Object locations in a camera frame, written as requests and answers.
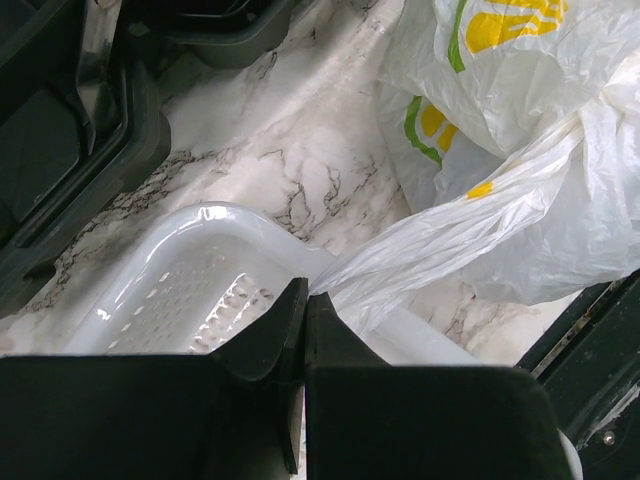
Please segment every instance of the marble countertop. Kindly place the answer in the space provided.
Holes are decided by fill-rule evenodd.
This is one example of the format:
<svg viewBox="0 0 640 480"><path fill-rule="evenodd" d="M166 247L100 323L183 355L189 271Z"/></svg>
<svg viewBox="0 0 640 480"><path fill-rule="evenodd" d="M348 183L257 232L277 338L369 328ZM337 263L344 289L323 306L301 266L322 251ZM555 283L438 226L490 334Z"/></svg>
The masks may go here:
<svg viewBox="0 0 640 480"><path fill-rule="evenodd" d="M301 5L283 44L241 71L178 58L160 79L171 155L96 216L58 260L55 278L0 323L0 354L60 351L145 233L181 207L246 205L334 254L409 215L373 101L401 8L402 0ZM493 304L443 280L412 308L477 357L513 364L570 301Z"/></svg>

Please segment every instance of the green curved stripe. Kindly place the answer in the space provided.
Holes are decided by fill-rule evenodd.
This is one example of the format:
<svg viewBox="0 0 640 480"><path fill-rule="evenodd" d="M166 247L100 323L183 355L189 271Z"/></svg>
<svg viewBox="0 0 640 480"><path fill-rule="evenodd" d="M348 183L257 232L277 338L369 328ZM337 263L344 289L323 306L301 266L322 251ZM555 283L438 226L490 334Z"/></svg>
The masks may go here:
<svg viewBox="0 0 640 480"><path fill-rule="evenodd" d="M453 25L453 33L451 33L451 41L449 42L449 63L453 67L456 73L464 71L465 66L460 56L460 22L462 21L462 13L464 7L467 5L467 0L460 0L458 2L458 9L456 10L456 23Z"/></svg>
<svg viewBox="0 0 640 480"><path fill-rule="evenodd" d="M418 112L420 112L421 102L422 97L415 96L409 104L409 108L407 109L407 116L404 119L404 134L409 142L411 142L411 146L413 148L417 148L431 160L442 166L442 158L440 157L438 150L433 147L428 147L424 143L422 143L418 138L418 134L416 133L416 120L418 119Z"/></svg>

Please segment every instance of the black plastic container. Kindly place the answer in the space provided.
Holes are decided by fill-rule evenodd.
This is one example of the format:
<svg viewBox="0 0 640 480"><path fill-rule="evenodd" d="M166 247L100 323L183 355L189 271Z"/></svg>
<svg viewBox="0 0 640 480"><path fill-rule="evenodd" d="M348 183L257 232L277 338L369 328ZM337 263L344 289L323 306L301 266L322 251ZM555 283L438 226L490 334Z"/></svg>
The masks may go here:
<svg viewBox="0 0 640 480"><path fill-rule="evenodd" d="M193 48L214 68L244 68L276 48L289 31L296 0L144 0L137 16L165 38Z"/></svg>
<svg viewBox="0 0 640 480"><path fill-rule="evenodd" d="M0 318L23 307L75 235L170 150L156 86L124 45L108 79L118 124L89 139L75 84L83 12L82 0L0 5Z"/></svg>

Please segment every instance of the white marble surface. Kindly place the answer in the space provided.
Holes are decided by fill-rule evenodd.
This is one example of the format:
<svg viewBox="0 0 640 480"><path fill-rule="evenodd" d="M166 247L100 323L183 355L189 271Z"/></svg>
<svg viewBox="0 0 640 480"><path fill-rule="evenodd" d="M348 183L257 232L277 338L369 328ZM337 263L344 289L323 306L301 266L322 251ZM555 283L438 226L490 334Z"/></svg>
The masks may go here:
<svg viewBox="0 0 640 480"><path fill-rule="evenodd" d="M253 66L216 72L185 54L161 79L173 151L133 194L99 214L56 277L0 324L0 354L65 345L141 238L168 213L207 200L265 212L335 254L408 215L373 103L401 0L318 0ZM523 307L445 280L414 311L479 358L513 364L569 303Z"/></svg>

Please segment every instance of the white plastic tray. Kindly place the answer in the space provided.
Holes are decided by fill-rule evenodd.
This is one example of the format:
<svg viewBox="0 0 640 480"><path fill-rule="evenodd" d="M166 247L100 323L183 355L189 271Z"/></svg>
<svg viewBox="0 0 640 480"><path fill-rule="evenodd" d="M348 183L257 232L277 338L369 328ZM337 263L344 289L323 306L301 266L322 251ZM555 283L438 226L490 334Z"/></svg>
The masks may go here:
<svg viewBox="0 0 640 480"><path fill-rule="evenodd" d="M63 354L208 353L265 312L298 276L334 257L275 223L226 203L167 217L84 319ZM395 364L475 364L406 310L364 340Z"/></svg>

